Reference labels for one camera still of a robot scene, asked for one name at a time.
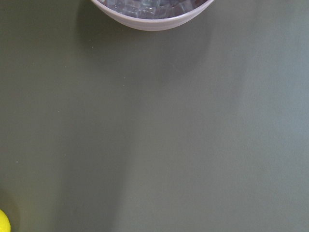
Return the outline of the pink bowl with ice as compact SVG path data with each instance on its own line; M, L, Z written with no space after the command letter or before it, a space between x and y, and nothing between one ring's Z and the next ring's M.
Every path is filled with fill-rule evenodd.
M103 5L98 0L92 0L91 2L102 12L104 12L108 17L127 27L142 31L163 31L176 28L180 25L189 22L190 20L198 16L201 12L203 12L207 7L209 7L214 1L208 0L188 13L184 13L179 16L169 17L165 19L134 18L116 12L108 8L107 6Z

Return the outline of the yellow lemon near board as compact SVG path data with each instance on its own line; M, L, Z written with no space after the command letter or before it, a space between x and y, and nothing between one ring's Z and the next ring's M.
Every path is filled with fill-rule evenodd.
M0 232L10 232L11 225L6 214L0 210Z

